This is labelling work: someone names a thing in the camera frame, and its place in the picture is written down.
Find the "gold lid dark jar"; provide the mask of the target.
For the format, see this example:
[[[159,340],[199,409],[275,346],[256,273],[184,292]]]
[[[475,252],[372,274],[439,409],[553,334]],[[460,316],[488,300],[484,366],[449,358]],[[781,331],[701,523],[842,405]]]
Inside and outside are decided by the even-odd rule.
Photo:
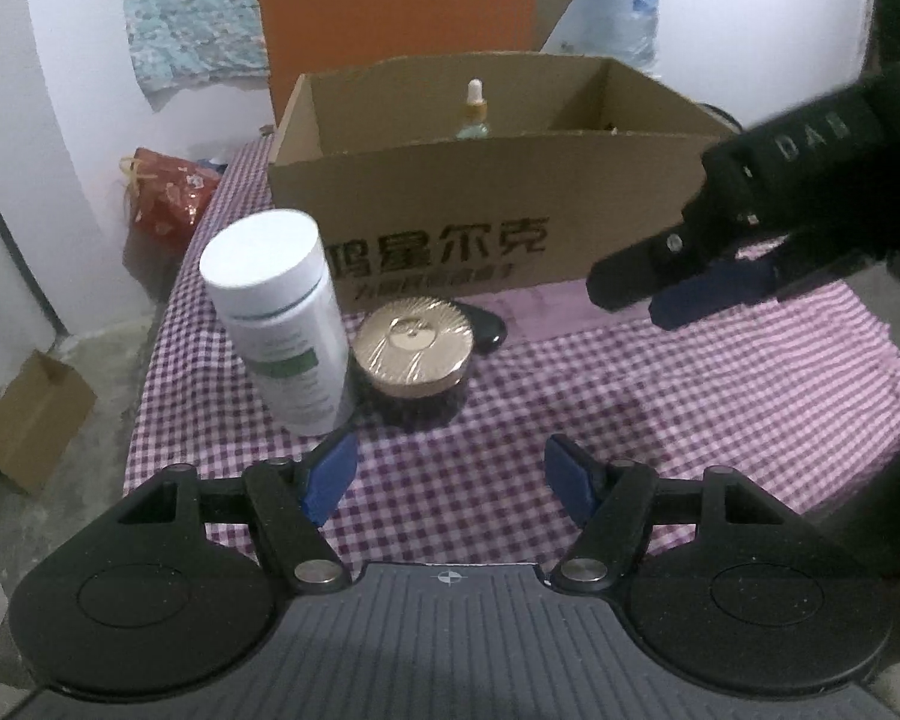
[[[380,305],[351,349],[368,403],[388,426],[445,426],[466,400],[475,330],[450,301],[414,296]]]

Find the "green dropper bottle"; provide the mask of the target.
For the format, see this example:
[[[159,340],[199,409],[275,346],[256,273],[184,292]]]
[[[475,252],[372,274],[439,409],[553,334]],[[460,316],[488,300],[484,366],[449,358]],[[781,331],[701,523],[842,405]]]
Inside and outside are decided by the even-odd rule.
[[[484,98],[484,85],[479,78],[471,78],[466,87],[464,98],[463,119],[457,132],[459,140],[477,140],[489,137],[489,124],[487,123],[487,105]]]

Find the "purple checkered tablecloth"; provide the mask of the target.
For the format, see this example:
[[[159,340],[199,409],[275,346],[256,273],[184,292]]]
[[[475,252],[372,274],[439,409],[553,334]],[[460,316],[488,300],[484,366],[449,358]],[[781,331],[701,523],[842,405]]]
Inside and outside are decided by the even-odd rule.
[[[315,444],[272,421],[198,273],[214,232],[269,206],[271,142],[232,156],[176,278],[125,494],[174,463],[232,478]],[[554,561],[577,528],[544,481],[551,434],[667,478],[733,466],[808,515],[863,491],[900,450],[900,349],[843,284],[673,333],[637,312],[533,343],[514,335],[478,359],[445,426],[411,434],[372,416],[356,422],[357,476],[323,527],[354,571],[370,561]]]

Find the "small black glossy object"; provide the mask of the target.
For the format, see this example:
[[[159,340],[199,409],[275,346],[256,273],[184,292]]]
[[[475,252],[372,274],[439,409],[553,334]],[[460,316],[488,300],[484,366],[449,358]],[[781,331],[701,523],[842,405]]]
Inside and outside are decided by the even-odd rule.
[[[494,314],[491,310],[466,304],[466,302],[453,301],[452,305],[470,324],[476,355],[492,355],[505,343],[507,323],[501,316]]]

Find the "brown cardboard box with print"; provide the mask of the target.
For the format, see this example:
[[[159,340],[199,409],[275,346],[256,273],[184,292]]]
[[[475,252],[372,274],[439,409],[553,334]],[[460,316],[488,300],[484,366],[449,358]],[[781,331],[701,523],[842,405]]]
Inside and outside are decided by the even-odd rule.
[[[459,140],[484,85],[489,137]],[[611,59],[400,57],[295,83],[274,203],[315,218],[341,307],[583,278],[681,218],[730,131]]]

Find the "white cylindrical bottle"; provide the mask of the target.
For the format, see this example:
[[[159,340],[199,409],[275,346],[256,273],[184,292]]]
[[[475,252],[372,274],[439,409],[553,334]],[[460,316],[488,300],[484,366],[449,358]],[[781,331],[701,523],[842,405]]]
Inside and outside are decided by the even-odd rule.
[[[281,426],[317,437],[351,418],[351,348],[312,216],[274,208],[229,224],[201,252],[199,275]]]

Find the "blue water jug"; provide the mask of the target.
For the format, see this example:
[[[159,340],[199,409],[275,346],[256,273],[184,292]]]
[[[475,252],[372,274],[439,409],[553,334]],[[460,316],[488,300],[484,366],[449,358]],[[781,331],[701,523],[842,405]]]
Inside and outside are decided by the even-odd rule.
[[[660,0],[571,0],[544,54],[611,57],[652,75]]]

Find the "small cardboard box on floor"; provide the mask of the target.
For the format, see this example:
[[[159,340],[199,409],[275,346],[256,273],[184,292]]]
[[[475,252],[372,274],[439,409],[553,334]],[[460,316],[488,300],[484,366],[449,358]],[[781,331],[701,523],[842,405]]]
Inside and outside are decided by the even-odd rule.
[[[96,401],[74,367],[34,351],[0,395],[0,472],[40,493]]]

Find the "red gift bag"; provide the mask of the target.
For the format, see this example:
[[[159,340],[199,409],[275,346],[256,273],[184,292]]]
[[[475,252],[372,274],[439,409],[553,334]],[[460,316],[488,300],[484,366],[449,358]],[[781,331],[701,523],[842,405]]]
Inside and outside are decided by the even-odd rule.
[[[193,161],[138,148],[119,160],[133,229],[165,250],[183,255],[201,223],[222,174]]]

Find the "orange cardboard board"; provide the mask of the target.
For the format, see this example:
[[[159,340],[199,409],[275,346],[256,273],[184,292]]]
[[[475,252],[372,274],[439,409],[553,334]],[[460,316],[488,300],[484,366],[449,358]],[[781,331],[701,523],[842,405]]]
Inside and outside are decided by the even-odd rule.
[[[530,52],[571,0],[258,0],[272,114],[304,73],[406,55]]]

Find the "floral blue cloth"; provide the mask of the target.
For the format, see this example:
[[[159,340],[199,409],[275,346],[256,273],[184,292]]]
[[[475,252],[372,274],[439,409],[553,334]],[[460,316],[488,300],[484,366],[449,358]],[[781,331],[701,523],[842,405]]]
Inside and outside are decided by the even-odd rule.
[[[134,76],[149,103],[268,75],[258,0],[123,0]]]

